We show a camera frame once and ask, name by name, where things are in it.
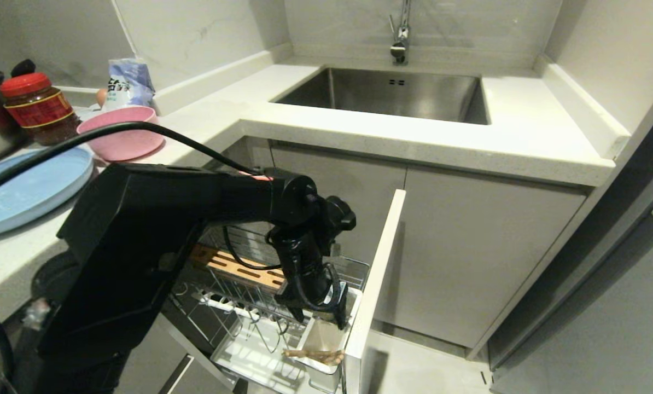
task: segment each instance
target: kitchen sink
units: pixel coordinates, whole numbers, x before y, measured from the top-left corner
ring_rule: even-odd
[[[274,102],[489,124],[476,77],[327,68]]]

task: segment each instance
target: pink bowl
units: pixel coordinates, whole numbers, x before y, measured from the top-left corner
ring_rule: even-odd
[[[156,111],[153,108],[133,106],[104,112],[81,123],[76,132],[83,134],[104,125],[119,122],[151,122],[158,123]],[[162,135],[146,130],[129,130],[118,132],[106,137],[96,138],[89,142],[94,152],[101,159],[108,161],[130,160],[148,154],[164,142]]]

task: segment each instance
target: white drawer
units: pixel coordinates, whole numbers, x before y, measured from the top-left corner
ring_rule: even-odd
[[[351,331],[349,332],[346,347],[344,348],[346,357],[341,363],[341,371],[344,371],[347,392],[351,394],[364,392],[368,387],[369,377],[365,372],[366,368],[364,368],[366,341],[376,311],[377,299],[381,294],[382,281],[384,279],[384,274],[386,273],[387,264],[389,263],[389,257],[392,251],[392,245],[394,244],[397,227],[399,226],[399,217],[402,207],[404,206],[405,195],[406,192],[404,190],[396,190],[396,192],[394,192],[389,212],[387,212],[387,219],[381,232],[380,241],[377,245],[374,259],[372,260],[368,279],[362,290],[359,308],[354,316]],[[320,392],[319,389],[315,389],[310,384],[311,382],[309,382],[308,375],[304,368],[300,367],[300,364],[296,364],[295,362],[285,362],[286,359],[281,356],[280,348],[278,348],[277,351],[270,352],[268,349],[270,346],[257,346],[257,344],[260,345],[261,342],[271,342],[271,338],[266,334],[266,328],[263,330],[262,337],[256,336],[255,332],[253,336],[250,336],[249,332],[237,336],[239,339],[237,339],[235,344],[231,344],[231,346],[234,346],[232,348],[232,353],[236,354],[236,357],[232,357],[231,360],[223,359],[220,362],[217,362],[222,369],[229,369],[232,371],[231,374],[226,375],[222,373],[221,369],[219,369],[216,364],[209,361],[209,359],[207,359],[207,357],[205,357],[202,352],[199,351],[192,342],[190,342],[189,339],[187,339],[184,334],[182,334],[177,327],[171,324],[167,319],[160,318],[158,324],[161,324],[164,329],[169,331],[169,334],[171,334],[171,336],[175,338],[190,355],[196,357],[199,364],[206,367],[209,373],[219,379],[226,387],[232,387],[234,385],[236,379],[231,376],[231,374],[233,374],[235,376],[246,378],[249,381],[262,384],[263,386],[269,387],[278,392],[288,394]],[[276,337],[276,342],[280,344],[281,340],[277,338],[277,334],[274,334],[274,336]],[[228,340],[233,341],[234,338],[227,334],[223,339],[222,344],[226,346],[226,341]]]

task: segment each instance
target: black power cord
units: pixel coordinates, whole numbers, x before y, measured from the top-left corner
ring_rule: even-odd
[[[232,243],[229,240],[229,230],[227,229],[227,226],[222,226],[222,235],[224,237],[224,244],[227,245],[227,250],[229,250],[229,253],[231,253],[232,257],[234,257],[234,260],[236,260],[236,262],[242,266],[245,266],[247,269],[254,269],[256,271],[268,271],[269,269],[279,269],[281,267],[280,264],[275,266],[252,266],[251,264],[242,260],[237,252],[235,252],[234,247],[232,247]]]
[[[261,172],[259,171],[252,170],[251,168],[248,167],[244,167],[244,165],[241,165],[235,162],[234,160],[228,159],[227,157],[224,157],[223,155],[219,154],[219,152],[216,152],[216,150],[212,150],[199,142],[191,140],[190,138],[182,134],[179,134],[178,132],[174,132],[173,130],[167,129],[161,125],[157,125],[154,123],[147,123],[147,122],[123,122],[123,123],[116,123],[114,125],[107,125],[101,128],[97,128],[96,130],[91,130],[85,134],[78,135],[77,137],[74,137],[70,140],[61,142],[61,144],[57,144],[54,145],[53,147],[50,147],[49,149],[45,149],[42,152],[39,152],[38,154],[33,155],[32,157],[29,157],[29,159],[19,162],[18,164],[1,172],[0,186],[8,182],[9,180],[13,179],[14,177],[17,177],[18,175],[22,174],[23,172],[26,172],[32,167],[35,167],[36,165],[41,164],[46,160],[55,157],[56,155],[59,155],[63,152],[66,152],[69,149],[72,149],[80,144],[83,144],[84,142],[89,142],[96,138],[115,134],[117,132],[123,132],[127,130],[139,130],[139,129],[149,130],[151,132],[155,132],[156,134],[161,134],[166,137],[169,137],[172,140],[181,142],[182,144],[187,145],[195,150],[199,150],[199,152],[209,155],[209,157],[212,157],[212,159],[215,159],[222,164],[228,165],[229,167],[236,168],[237,170],[246,172],[247,174],[262,175]],[[6,330],[3,328],[1,322],[0,322],[0,353],[1,353],[1,359],[3,359],[3,365],[2,365],[3,378],[5,379],[6,382],[9,382],[11,377],[13,376],[15,362],[13,357],[13,347],[11,346],[11,342],[9,341],[8,336],[6,335]]]

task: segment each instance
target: gray cabinet door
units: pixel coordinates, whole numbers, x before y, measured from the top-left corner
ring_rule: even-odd
[[[285,145],[271,152],[276,167],[311,177],[319,195],[337,195],[349,204],[356,228],[341,233],[336,242],[344,256],[372,262],[392,194],[404,187],[404,165]]]
[[[376,317],[467,347],[585,199],[571,189],[412,167],[406,190],[401,259],[390,264]]]

